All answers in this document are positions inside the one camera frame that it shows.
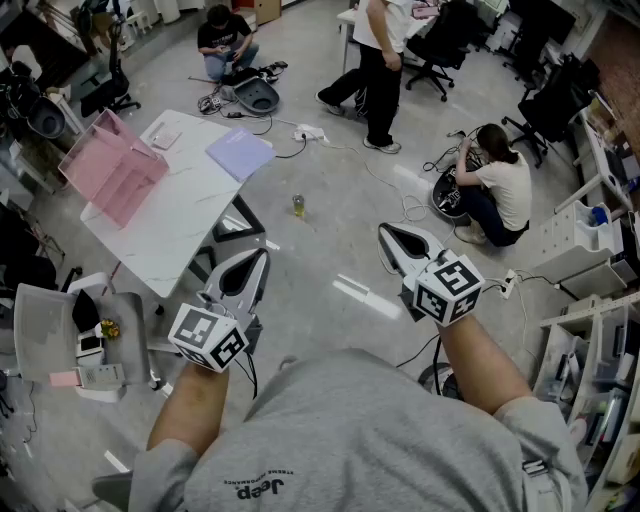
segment gray concrete floor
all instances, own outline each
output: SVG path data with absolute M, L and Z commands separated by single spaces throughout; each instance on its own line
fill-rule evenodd
M 395 183 L 404 194 L 420 195 L 426 202 L 425 188 L 416 183 L 437 178 L 432 173 L 421 173 L 421 169 L 425 161 L 437 158 L 455 143 L 446 134 L 499 122 L 504 115 L 521 119 L 517 103 L 523 86 L 514 80 L 511 71 L 502 67 L 500 57 L 473 51 L 462 69 L 452 72 L 456 87 L 450 90 L 447 103 L 442 103 L 440 93 L 425 81 L 416 84 L 412 91 L 402 89 L 400 110 L 392 127 L 392 134 L 403 144 L 400 154 L 388 156 L 367 150 L 362 145 L 366 125 L 335 117 L 314 101 L 315 92 L 341 72 L 335 17 L 345 8 L 344 0 L 308 0 L 260 28 L 256 40 L 261 49 L 256 64 L 277 60 L 289 63 L 276 84 L 282 98 L 276 117 L 322 127 L 333 144 L 357 148 L 372 172 Z M 187 80 L 189 75 L 205 77 L 195 37 L 194 32 L 130 77 L 131 94 L 143 107 L 122 116 L 138 133 L 165 109 L 196 113 L 197 99 L 210 92 L 208 84 Z M 350 66 L 357 64 L 357 53 L 352 46 Z M 412 74 L 405 72 L 403 83 Z M 238 123 L 215 117 L 211 120 L 229 126 Z M 265 123 L 245 125 L 255 132 L 266 129 Z M 289 154 L 300 147 L 291 139 L 292 129 L 275 122 L 263 137 L 274 144 L 279 154 Z M 533 162 L 527 147 L 518 149 Z M 405 167 L 410 174 L 394 172 L 395 165 Z M 509 268 L 529 269 L 536 226 L 577 188 L 575 173 L 553 152 L 540 169 L 532 166 L 531 175 L 532 230 L 515 247 L 477 248 L 455 237 L 447 242 L 457 253 L 467 254 L 484 276 L 504 277 Z M 304 220 L 292 213 L 294 194 L 303 194 L 306 199 Z M 435 334 L 433 322 L 423 320 L 415 324 L 404 311 L 392 320 L 332 284 L 342 274 L 400 304 L 396 297 L 400 280 L 384 270 L 376 246 L 378 224 L 402 219 L 400 193 L 372 177 L 355 152 L 310 143 L 300 156 L 278 159 L 263 168 L 243 188 L 242 195 L 265 225 L 268 239 L 280 247 L 271 251 L 271 273 L 264 300 L 257 310 L 264 324 L 255 354 L 260 386 L 289 354 L 306 358 L 327 350 L 361 347 L 398 364 L 414 355 Z M 95 271 L 111 273 L 117 264 L 80 222 L 84 205 L 85 201 L 68 188 L 54 196 L 40 194 L 33 207 L 45 230 L 67 252 L 60 270 L 61 280 L 71 266 L 81 265 L 88 275 Z M 442 239 L 451 229 L 431 211 L 416 224 Z M 148 304 L 158 300 L 124 266 L 117 272 L 114 283 L 119 290 L 139 293 Z M 179 304 L 192 301 L 199 288 L 195 277 L 186 272 L 175 294 L 163 301 L 167 313 L 158 333 L 167 332 Z M 537 321 L 558 314 L 568 299 L 545 282 L 533 280 L 522 285 L 522 296 L 528 316 L 526 345 L 541 354 L 543 332 Z M 479 304 L 477 317 L 521 370 L 534 378 L 535 363 L 522 349 L 524 318 L 517 294 L 505 301 L 495 290 L 487 292 Z M 403 370 L 417 378 L 429 366 L 433 349 L 432 345 Z M 11 366 L 11 357 L 0 357 L 3 367 Z M 159 354 L 158 359 L 169 382 L 173 382 L 184 362 L 169 354 Z M 165 400 L 161 392 L 140 386 L 130 388 L 120 403 L 104 405 L 81 399 L 73 390 L 53 390 L 36 384 L 32 398 L 38 432 L 29 444 L 33 455 L 30 458 L 21 441 L 27 435 L 27 425 L 32 424 L 30 384 L 18 379 L 10 381 L 5 395 L 17 412 L 3 421 L 2 452 L 8 454 L 15 477 L 41 510 L 60 506 L 62 497 L 78 501 L 90 497 L 91 479 L 115 472 L 104 457 L 106 450 L 131 467 L 136 453 L 144 449 Z M 242 421 L 251 403 L 251 392 L 252 386 L 242 371 L 232 367 L 224 418 L 226 429 Z

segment black t-shirt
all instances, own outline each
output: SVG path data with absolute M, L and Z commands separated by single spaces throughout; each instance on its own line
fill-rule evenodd
M 238 39 L 238 32 L 243 36 L 251 34 L 251 28 L 239 14 L 232 14 L 227 26 L 222 30 L 205 23 L 198 29 L 198 48 L 215 48 L 229 46 Z

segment black pants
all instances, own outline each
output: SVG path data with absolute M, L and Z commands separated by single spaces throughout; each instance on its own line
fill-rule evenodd
M 362 87 L 367 88 L 366 106 L 369 111 L 369 135 L 374 146 L 388 146 L 393 142 L 389 129 L 400 99 L 399 71 L 391 71 L 382 57 L 382 50 L 360 45 L 360 67 L 338 78 L 333 85 L 318 93 L 329 105 L 338 106 Z
M 496 247 L 506 247 L 518 241 L 527 229 L 529 223 L 520 231 L 511 231 L 504 227 L 493 197 L 482 187 L 459 187 L 462 205 L 469 217 L 475 220 L 487 235 L 489 241 Z

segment woman with ponytail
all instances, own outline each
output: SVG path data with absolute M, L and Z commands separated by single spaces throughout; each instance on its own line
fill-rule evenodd
M 487 124 L 478 131 L 478 145 L 489 162 L 467 172 L 471 141 L 465 139 L 456 166 L 456 183 L 471 226 L 458 227 L 456 236 L 468 243 L 497 246 L 515 244 L 527 229 L 531 216 L 531 176 L 526 160 L 509 147 L 504 130 Z

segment small bottle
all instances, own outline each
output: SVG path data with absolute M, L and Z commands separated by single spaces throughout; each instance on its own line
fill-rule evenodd
M 293 212 L 296 217 L 304 217 L 304 197 L 300 194 L 293 196 Z

